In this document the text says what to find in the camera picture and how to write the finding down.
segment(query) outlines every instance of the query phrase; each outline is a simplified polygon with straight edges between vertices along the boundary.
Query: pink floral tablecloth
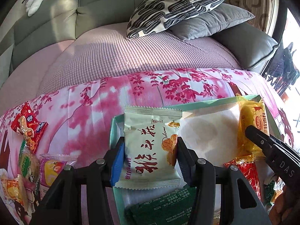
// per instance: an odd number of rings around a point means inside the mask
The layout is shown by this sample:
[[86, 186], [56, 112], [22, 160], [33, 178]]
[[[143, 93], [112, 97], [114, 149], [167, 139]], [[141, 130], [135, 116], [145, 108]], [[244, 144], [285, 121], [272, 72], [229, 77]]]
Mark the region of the pink floral tablecloth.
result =
[[[83, 167], [104, 156], [109, 148], [111, 120], [122, 114], [126, 105], [167, 107], [233, 97], [236, 93], [261, 95], [282, 138], [293, 146], [284, 103], [260, 75], [234, 69], [176, 69], [102, 78], [65, 87], [29, 101], [37, 119], [49, 124], [37, 155], [76, 153], [79, 155], [77, 167]], [[0, 118], [0, 172], [7, 172], [10, 178], [17, 176], [22, 141], [10, 125], [22, 106], [7, 111]], [[112, 216], [118, 224], [113, 196], [110, 193], [108, 196]], [[19, 203], [6, 200], [3, 195], [1, 198], [19, 224], [29, 223], [31, 217]], [[35, 206], [39, 201], [38, 195], [32, 197]], [[82, 215], [83, 223], [87, 224], [85, 202]]]

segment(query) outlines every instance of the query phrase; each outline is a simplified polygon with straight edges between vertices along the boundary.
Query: gray leather sofa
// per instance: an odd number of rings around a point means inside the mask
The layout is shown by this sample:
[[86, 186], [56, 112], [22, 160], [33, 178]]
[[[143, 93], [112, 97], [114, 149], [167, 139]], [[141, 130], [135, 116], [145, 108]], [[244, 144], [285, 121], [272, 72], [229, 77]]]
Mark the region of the gray leather sofa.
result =
[[[19, 19], [0, 42], [0, 55], [13, 45], [10, 73], [35, 52], [86, 31], [129, 21], [143, 0], [45, 0], [36, 14]], [[262, 73], [279, 44], [244, 23], [213, 35], [237, 58], [242, 68]]]

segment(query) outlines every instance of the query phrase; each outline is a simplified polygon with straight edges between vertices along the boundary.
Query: white snack package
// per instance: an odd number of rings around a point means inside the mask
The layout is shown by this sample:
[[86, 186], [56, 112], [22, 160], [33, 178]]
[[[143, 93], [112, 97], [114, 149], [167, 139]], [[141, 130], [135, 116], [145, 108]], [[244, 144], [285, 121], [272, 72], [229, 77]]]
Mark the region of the white snack package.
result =
[[128, 106], [124, 110], [124, 166], [115, 187], [154, 189], [178, 186], [174, 169], [182, 110]]

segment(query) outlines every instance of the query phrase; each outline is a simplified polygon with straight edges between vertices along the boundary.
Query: black and white pillow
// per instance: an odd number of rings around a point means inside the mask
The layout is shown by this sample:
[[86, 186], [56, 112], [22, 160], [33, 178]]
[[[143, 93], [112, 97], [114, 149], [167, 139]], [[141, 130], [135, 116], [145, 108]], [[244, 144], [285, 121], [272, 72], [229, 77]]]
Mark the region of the black and white pillow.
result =
[[184, 19], [211, 11], [224, 0], [143, 0], [127, 27], [132, 39], [168, 29]]

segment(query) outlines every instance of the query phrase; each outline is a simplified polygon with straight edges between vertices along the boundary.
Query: screw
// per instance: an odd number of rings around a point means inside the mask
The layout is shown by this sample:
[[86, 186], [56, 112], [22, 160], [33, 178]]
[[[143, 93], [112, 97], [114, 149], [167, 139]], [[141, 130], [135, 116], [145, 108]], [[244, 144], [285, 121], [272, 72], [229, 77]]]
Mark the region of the screw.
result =
[[64, 170], [66, 170], [66, 171], [70, 171], [71, 170], [71, 165], [65, 165], [65, 167], [64, 167]]
[[232, 166], [230, 166], [230, 169], [231, 169], [232, 171], [237, 171], [237, 170], [238, 170], [238, 167], [237, 167], [236, 165], [232, 165]]
[[105, 160], [104, 160], [104, 159], [98, 159], [98, 160], [96, 161], [96, 163], [97, 163], [98, 165], [102, 165], [102, 164], [105, 163]]
[[199, 158], [199, 159], [197, 160], [197, 162], [198, 162], [199, 164], [203, 165], [203, 164], [206, 163], [206, 160], [203, 159], [203, 158]]

